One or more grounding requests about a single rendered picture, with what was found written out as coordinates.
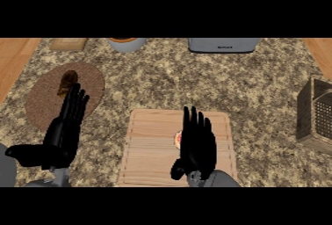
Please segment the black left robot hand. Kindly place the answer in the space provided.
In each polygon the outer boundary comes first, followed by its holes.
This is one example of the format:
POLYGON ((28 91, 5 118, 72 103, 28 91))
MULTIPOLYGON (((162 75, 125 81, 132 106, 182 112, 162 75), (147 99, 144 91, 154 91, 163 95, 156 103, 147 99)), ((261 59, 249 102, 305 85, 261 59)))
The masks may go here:
POLYGON ((41 144, 19 144, 7 148, 5 156, 13 157, 23 167, 39 166, 42 170, 67 168, 79 144, 79 125, 90 96, 75 83, 63 99, 59 116, 48 125, 41 144))

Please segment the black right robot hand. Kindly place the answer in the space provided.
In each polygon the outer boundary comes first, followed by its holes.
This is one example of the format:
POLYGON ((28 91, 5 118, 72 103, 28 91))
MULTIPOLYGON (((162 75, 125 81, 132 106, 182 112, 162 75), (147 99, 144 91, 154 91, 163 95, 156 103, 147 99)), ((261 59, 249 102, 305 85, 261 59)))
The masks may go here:
POLYGON ((196 107, 184 107, 180 155, 172 164, 169 176, 174 180, 180 180, 182 175, 197 171, 200 179, 206 180, 215 170, 215 164, 216 142, 209 119, 196 107))

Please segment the pale wooden cutting board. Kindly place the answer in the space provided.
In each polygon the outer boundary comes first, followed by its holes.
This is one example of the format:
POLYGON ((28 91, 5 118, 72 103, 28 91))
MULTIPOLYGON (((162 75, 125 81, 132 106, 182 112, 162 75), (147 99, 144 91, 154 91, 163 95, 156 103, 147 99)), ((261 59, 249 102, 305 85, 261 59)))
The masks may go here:
MULTIPOLYGON (((218 147, 215 169, 239 180, 228 115, 224 112, 203 112, 203 116, 210 121, 218 147)), ((169 177, 171 166, 180 154, 175 147, 175 134, 181 127, 181 110, 134 109, 131 111, 118 186, 187 186, 187 177, 178 181, 169 177)))

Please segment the brown oval placemat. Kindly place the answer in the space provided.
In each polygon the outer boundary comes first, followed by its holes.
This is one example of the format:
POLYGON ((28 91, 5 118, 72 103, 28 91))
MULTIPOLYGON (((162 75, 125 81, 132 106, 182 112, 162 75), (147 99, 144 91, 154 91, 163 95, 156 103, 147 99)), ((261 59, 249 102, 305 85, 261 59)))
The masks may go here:
POLYGON ((70 62, 59 65, 41 76, 26 94, 26 119, 41 131, 48 129, 50 122, 59 116, 63 98, 57 95, 57 91, 60 78, 67 70, 78 73, 79 87, 90 96, 84 118, 90 116, 101 101, 104 79, 94 65, 87 62, 70 62))

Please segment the brown croissant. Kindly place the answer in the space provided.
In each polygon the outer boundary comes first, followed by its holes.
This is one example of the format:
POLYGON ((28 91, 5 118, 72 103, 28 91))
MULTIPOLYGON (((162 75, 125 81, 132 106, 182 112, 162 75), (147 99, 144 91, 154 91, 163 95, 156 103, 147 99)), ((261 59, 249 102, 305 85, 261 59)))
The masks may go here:
POLYGON ((67 70, 60 78, 57 96, 64 97, 69 92, 69 87, 78 82, 78 73, 75 70, 67 70))

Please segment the tan wooden block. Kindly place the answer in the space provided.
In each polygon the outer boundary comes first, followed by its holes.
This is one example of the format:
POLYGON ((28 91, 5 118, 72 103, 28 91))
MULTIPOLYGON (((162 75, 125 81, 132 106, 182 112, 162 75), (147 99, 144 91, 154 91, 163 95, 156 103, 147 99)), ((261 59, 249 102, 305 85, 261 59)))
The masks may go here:
POLYGON ((85 41, 85 38, 56 38, 48 49, 57 51, 81 51, 85 41))

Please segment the grey appliance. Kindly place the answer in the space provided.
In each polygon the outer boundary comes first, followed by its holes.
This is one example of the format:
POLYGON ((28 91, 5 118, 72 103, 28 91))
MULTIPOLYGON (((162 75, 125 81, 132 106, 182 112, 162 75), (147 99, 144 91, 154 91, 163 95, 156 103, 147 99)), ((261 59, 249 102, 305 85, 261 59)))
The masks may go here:
POLYGON ((203 54, 250 53, 258 42, 258 38, 188 38, 187 48, 190 52, 203 54))

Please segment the grey pot with orange rim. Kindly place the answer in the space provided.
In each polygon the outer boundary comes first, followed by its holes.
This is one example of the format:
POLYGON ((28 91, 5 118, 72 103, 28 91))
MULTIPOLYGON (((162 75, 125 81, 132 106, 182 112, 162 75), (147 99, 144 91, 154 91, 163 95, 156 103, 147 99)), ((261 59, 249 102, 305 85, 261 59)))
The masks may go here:
POLYGON ((146 38, 109 38, 107 41, 115 51, 131 53, 144 45, 146 38))

